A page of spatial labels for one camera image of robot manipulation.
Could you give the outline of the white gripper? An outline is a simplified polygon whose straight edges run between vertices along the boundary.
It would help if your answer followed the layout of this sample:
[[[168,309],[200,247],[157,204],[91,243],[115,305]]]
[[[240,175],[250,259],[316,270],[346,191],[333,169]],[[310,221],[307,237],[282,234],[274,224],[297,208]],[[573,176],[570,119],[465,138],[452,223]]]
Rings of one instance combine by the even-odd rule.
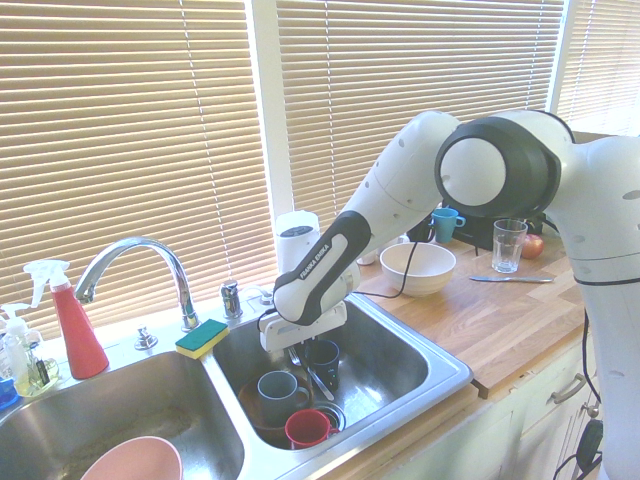
[[[347,306],[344,301],[323,313],[309,326],[288,322],[278,313],[271,313],[258,321],[260,344],[266,352],[274,353],[302,342],[300,346],[303,355],[312,357],[314,341],[319,347],[326,344],[326,340],[319,335],[343,326],[347,317]]]

